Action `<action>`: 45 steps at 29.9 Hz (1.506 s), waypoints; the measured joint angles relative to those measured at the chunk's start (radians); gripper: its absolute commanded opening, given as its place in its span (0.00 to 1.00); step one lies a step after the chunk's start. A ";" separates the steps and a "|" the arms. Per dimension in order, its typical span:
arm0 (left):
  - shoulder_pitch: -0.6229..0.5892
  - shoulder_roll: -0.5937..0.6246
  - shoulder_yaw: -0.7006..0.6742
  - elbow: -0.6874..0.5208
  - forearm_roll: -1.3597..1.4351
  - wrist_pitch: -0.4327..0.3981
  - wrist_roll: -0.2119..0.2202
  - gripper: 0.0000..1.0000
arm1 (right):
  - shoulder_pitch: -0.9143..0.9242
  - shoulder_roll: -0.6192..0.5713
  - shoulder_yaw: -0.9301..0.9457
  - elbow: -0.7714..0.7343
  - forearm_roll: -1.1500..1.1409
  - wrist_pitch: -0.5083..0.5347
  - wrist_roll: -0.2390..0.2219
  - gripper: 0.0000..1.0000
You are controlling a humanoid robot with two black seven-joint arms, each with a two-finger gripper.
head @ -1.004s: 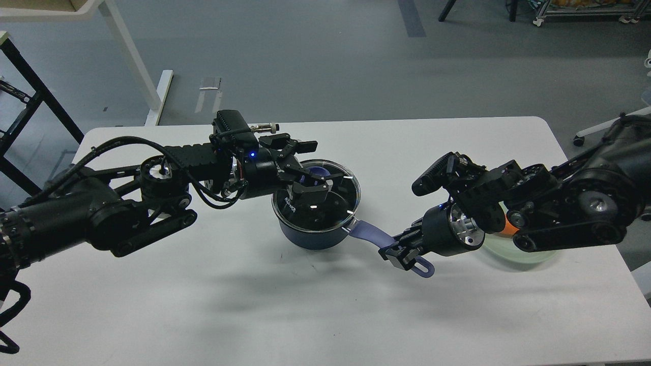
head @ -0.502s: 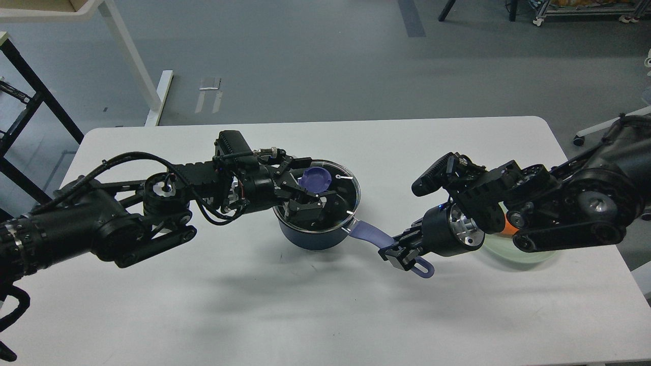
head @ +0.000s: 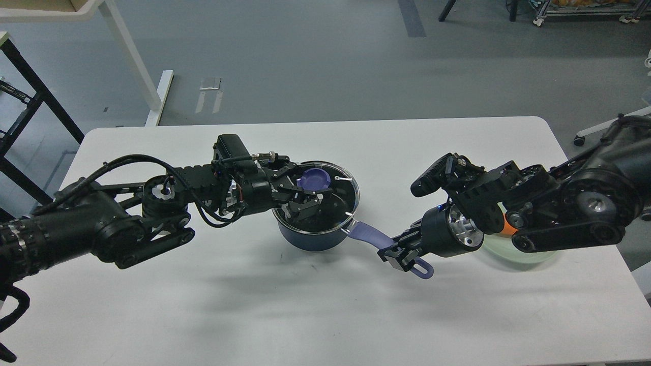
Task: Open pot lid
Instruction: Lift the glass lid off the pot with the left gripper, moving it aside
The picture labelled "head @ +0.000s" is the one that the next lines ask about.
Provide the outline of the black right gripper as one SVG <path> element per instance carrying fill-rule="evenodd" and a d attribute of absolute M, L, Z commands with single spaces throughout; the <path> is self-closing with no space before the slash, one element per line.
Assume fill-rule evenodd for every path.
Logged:
<path fill-rule="evenodd" d="M 479 250 L 484 238 L 472 219 L 447 202 L 426 211 L 420 227 L 410 227 L 393 237 L 392 246 L 378 250 L 377 254 L 394 269 L 421 272 L 423 261 L 412 250 L 421 248 L 422 253 L 449 258 Z"/>

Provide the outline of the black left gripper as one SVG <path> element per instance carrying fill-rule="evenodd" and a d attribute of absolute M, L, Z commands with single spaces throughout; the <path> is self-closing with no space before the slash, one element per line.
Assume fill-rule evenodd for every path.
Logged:
<path fill-rule="evenodd" d="M 291 188 L 300 185 L 310 165 L 296 164 L 287 156 L 274 162 L 253 159 L 228 162 L 228 174 L 235 182 L 235 201 L 228 204 L 228 211 L 243 216 L 261 213 L 284 205 L 284 216 L 289 222 L 298 222 L 316 215 L 332 188 L 319 191 L 293 193 Z"/>

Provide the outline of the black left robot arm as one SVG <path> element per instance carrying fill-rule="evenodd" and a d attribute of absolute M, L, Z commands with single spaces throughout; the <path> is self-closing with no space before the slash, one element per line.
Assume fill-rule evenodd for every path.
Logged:
<path fill-rule="evenodd" d="M 16 282 L 87 253 L 126 269 L 183 246 L 195 236 L 190 204 L 214 228 L 267 210 L 294 221 L 315 216 L 334 190 L 328 182 L 305 185 L 305 171 L 272 152 L 184 168 L 148 155 L 105 162 L 29 217 L 2 222 L 2 301 L 18 302 L 2 317 L 2 330 L 30 305 Z"/>

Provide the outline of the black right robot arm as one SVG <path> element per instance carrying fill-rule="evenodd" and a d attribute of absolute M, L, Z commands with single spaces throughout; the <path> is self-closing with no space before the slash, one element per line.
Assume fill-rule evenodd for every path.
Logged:
<path fill-rule="evenodd" d="M 441 156 L 411 185 L 416 197 L 444 190 L 426 211 L 377 254 L 402 271 L 433 274 L 423 256 L 449 258 L 481 248 L 489 234 L 514 227 L 524 253 L 614 245 L 649 207 L 649 116 L 619 114 L 593 148 L 552 169 L 515 162 L 487 171 L 463 155 Z"/>

